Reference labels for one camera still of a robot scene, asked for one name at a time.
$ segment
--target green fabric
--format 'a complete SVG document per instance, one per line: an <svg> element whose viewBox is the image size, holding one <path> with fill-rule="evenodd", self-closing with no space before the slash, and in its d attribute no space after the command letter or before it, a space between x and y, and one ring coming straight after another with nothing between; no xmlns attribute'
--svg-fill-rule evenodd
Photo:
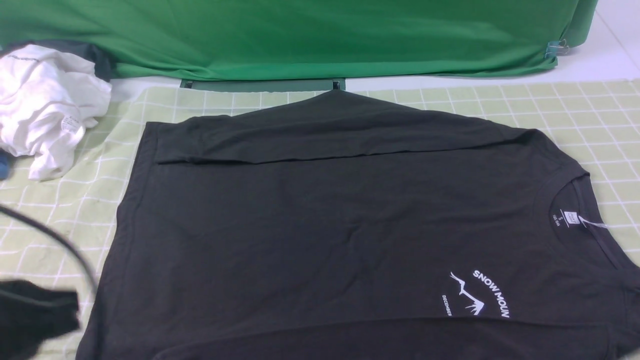
<svg viewBox="0 0 640 360"><path fill-rule="evenodd" d="M547 43L580 42L595 1L4 0L0 44L93 42L125 78L515 76L554 67Z"/></svg>

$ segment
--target black t-shirt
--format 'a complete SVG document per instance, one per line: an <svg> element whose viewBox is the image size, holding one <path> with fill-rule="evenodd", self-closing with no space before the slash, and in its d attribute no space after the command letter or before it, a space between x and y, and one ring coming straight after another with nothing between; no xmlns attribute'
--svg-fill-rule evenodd
<svg viewBox="0 0 640 360"><path fill-rule="evenodd" d="M537 130L340 91L149 123L102 358L615 359L640 271L582 218L588 173Z"/></svg>

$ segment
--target light green grid mat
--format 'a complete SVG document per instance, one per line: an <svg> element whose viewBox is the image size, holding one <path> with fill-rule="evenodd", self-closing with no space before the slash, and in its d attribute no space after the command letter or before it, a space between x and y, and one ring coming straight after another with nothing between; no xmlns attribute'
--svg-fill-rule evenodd
<svg viewBox="0 0 640 360"><path fill-rule="evenodd" d="M76 151L61 179L27 180L31 159L0 182L0 201L68 236L98 272L115 232L115 214L147 121L178 122L199 115L237 115L308 99L318 93L230 94L150 88L138 100L112 104ZM442 110L544 131L591 172L604 220L640 263L640 81L482 86L365 92L418 109ZM73 259L49 239L0 217L0 278L79 290L81 318L92 299ZM48 341L38 359L73 359L81 332Z"/></svg>

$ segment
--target white grid line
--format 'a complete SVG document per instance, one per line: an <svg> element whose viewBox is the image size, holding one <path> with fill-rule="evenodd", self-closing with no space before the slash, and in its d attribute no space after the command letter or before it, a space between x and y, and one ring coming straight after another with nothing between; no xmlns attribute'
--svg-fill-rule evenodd
<svg viewBox="0 0 640 360"><path fill-rule="evenodd" d="M398 95L396 94L395 90L393 90L393 91L394 91L394 100L396 101L396 104L399 104L398 103Z"/></svg>
<svg viewBox="0 0 640 360"><path fill-rule="evenodd" d="M231 111L230 111L230 115L234 116L234 106L236 105L236 93L232 92L231 93Z"/></svg>
<svg viewBox="0 0 640 360"><path fill-rule="evenodd" d="M538 106L538 103L535 101L535 98L533 97L533 93L531 92L531 89L529 88L529 85L525 85L524 87L525 87L525 89L527 89L527 92L531 96L531 99L533 99L533 105L536 107L538 113L542 113L542 111L540 111L540 107ZM549 129L549 123L547 122L547 120L545 119L544 116L542 116L541 118L542 118L542 122L544 122L545 126L547 127L547 130L549 132L549 136L551 137L551 140L553 140L553 142L557 144L558 141L556 139L556 136L554 135L554 132Z"/></svg>
<svg viewBox="0 0 640 360"><path fill-rule="evenodd" d="M579 146L579 145L618 145L621 143L638 143L634 141L623 141L623 142L585 142L585 143L566 143L561 146Z"/></svg>
<svg viewBox="0 0 640 360"><path fill-rule="evenodd" d="M602 84L604 85L604 87L607 88L608 91L611 91L611 89L609 88L609 85L603 81ZM630 126L633 127L633 129L636 131L636 133L638 135L640 135L640 130L638 130L638 125L635 124L632 120L631 117L629 117L628 111L627 109L625 109L622 105L620 105L620 102L618 102L618 98L614 97L613 101L616 102L616 105L622 110L622 112L625 114L625 117L627 118L627 120L629 120L629 124L631 124Z"/></svg>
<svg viewBox="0 0 640 360"><path fill-rule="evenodd" d="M591 100L589 100L589 98L586 96L586 94L584 93L584 89L582 88L582 85L580 85L580 83L578 84L578 88L580 89L580 92L582 92L585 95L585 98L587 99L587 102L589 103L589 106L595 110L595 107L593 106L593 103L591 102ZM611 133L611 131L609 130L609 128L607 127L606 122L604 122L602 120L602 117L600 116L600 114L596 113L596 115L598 116L598 120L600 121L600 123L602 125L605 126L605 129L607 130L607 133L609 134L609 136L611 136L612 139L615 139L615 137L613 136L613 134ZM629 159L627 159L627 155L625 155L625 152L622 150L622 148L620 148L620 145L618 143L616 143L616 147L618 148L618 151L620 151L620 153L622 154L622 156L624 157L624 159L628 162L629 167L631 168L631 171L633 171L634 175L636 175L636 180L640 179L640 177L638 176L636 170L633 167L633 164L631 164L631 162L629 161ZM604 169L602 168L602 166L600 166L600 164L598 164L598 167L600 167L600 171L602 171L602 175L605 177L605 179L609 180L609 178L607 177L607 174L605 173ZM615 196L618 198L618 201L620 201L620 203L622 203L622 197L618 194L618 191L616 190L615 186L611 187L611 190L613 191L613 194L615 194ZM627 216L629 217L629 219L633 219L634 217L631 215L631 213L628 211L627 207L623 204L622 208L625 210L625 213L627 214ZM640 227L636 226L636 231L638 232L638 235L640 235Z"/></svg>
<svg viewBox="0 0 640 360"><path fill-rule="evenodd" d="M207 111L207 93L206 93L206 92L204 92L202 95L203 95L203 96L202 96L202 97L203 97L203 99L202 99L202 104L203 104L203 105L202 105L202 116L204 116L204 115L205 115L205 112Z"/></svg>
<svg viewBox="0 0 640 360"><path fill-rule="evenodd" d="M607 88L607 90L608 90L609 92L611 92L611 87L609 86L609 84L608 84L607 82L605 82L605 81L603 81L603 84L604 84L604 87L606 87L606 88ZM636 87L635 87L635 86L632 86L632 88L634 88L634 91L636 92L636 95L640 95L640 92L638 92L638 89L636 89ZM633 120L631 120L631 117L629 116L629 113L628 113L628 109L625 109L622 105L620 105L620 102L618 101L618 98L617 98L617 97L614 97L613 99L614 99L614 101L616 102L616 105L618 105L618 107L619 107L619 108L622 110L622 112L625 114L625 116L627 117L627 120L629 120L629 123L631 124L631 126L633 126L633 127L634 127L634 129L636 130L636 133L637 133L638 135L640 135L640 129L639 129L640 124L636 124L636 123L634 123L634 122L633 122Z"/></svg>
<svg viewBox="0 0 640 360"><path fill-rule="evenodd" d="M500 93L502 94L502 96L506 98L507 94L504 93L504 89L502 88L502 86L498 86L498 88L500 89ZM507 102L507 108L509 108L509 113L505 115L511 116L516 126L520 127L520 124L518 124L518 119L513 115L513 108L511 107L511 104L509 102Z"/></svg>
<svg viewBox="0 0 640 360"><path fill-rule="evenodd" d="M22 200L24 199L24 194L27 192L27 187L25 187L22 191L22 196L20 197L20 201L18 202L18 206L17 206L17 210L20 210L20 206L22 205ZM7 232L5 232L5 234L3 235L3 238L0 239L0 247L3 245L4 239L5 237L11 232L11 228L13 226L13 223L15 221L13 219L10 220L9 223L9 230L7 230ZM20 259L18 260L18 266L16 268L16 271L18 269L20 269L20 265L22 264L22 260L24 259L24 254L25 254L26 250L24 252L22 252L22 254L20 255Z"/></svg>
<svg viewBox="0 0 640 360"><path fill-rule="evenodd" d="M317 95L320 92L313 92L314 96ZM628 94L618 94L617 96L628 96ZM583 99L583 98L608 98L608 97L613 97L615 98L616 95L573 95L573 96L562 96L563 99ZM544 100L544 99L558 99L558 97L552 97L552 96L536 96L534 97L532 95L532 97L495 97L495 98L491 98L491 99L480 99L479 97L476 97L475 99L453 99L451 96L449 97L449 101L423 101L424 104L439 104L439 103L443 103L443 102L451 102L451 103L457 103L457 102L473 102L473 101L517 101L517 100L532 100L532 99L536 99L536 100ZM398 104L420 104L419 102L398 102ZM173 107L171 105L167 105L167 104L161 104L159 102L143 102L140 101L138 102L138 104L147 104L147 105L153 105L153 106L160 106L163 108L168 108L168 109L178 109L178 110L199 110L200 108L193 108L193 107L189 107L189 106L176 106ZM259 108L254 107L254 106L234 106L232 105L231 107L224 107L224 106L217 106L215 107L215 110L238 110L238 109L242 109L242 110L246 110L246 109L254 109L257 110ZM638 105L638 107L632 107L629 108L630 110L640 110L640 104ZM590 112L589 110L573 110L573 111L577 111L577 112ZM619 111L619 109L611 109L611 110L596 110L596 111Z"/></svg>

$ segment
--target blue object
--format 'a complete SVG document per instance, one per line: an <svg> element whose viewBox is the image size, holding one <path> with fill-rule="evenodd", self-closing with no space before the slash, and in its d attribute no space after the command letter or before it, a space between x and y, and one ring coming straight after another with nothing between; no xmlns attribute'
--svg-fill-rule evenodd
<svg viewBox="0 0 640 360"><path fill-rule="evenodd" d="M566 45L566 39L562 41L550 41L547 44L545 58L555 58L558 55L567 55L570 48Z"/></svg>
<svg viewBox="0 0 640 360"><path fill-rule="evenodd" d="M0 151L0 180L4 180L9 176L9 158L7 153Z"/></svg>

